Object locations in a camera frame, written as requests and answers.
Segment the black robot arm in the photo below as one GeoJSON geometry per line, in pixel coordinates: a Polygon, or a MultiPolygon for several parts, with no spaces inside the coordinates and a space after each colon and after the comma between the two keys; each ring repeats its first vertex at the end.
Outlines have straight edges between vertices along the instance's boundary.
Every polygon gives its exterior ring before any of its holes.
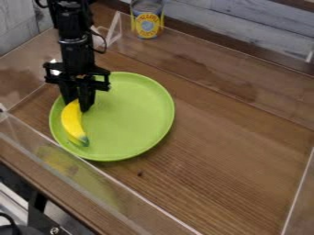
{"type": "Polygon", "coordinates": [[[60,62],[46,62],[46,82],[56,84],[66,104],[79,100],[87,112],[96,100],[96,90],[111,90],[111,71],[96,66],[94,20],[87,0],[48,0],[54,27],[59,32],[60,62]]]}

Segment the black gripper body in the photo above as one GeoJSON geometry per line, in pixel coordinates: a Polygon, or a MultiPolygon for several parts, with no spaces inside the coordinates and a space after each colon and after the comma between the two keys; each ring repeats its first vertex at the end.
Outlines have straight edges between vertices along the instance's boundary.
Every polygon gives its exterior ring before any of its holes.
{"type": "Polygon", "coordinates": [[[46,62],[46,82],[60,86],[82,86],[108,91],[111,89],[111,72],[96,66],[92,35],[76,39],[59,39],[62,61],[46,62]]]}

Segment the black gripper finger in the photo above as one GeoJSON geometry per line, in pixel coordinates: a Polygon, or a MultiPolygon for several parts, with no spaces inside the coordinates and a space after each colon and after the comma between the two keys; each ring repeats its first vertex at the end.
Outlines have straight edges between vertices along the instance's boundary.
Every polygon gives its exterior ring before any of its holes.
{"type": "Polygon", "coordinates": [[[59,88],[64,103],[68,104],[78,98],[78,87],[75,84],[60,84],[59,88]]]}
{"type": "Polygon", "coordinates": [[[79,103],[82,112],[87,112],[95,103],[96,90],[90,81],[79,84],[79,103]]]}

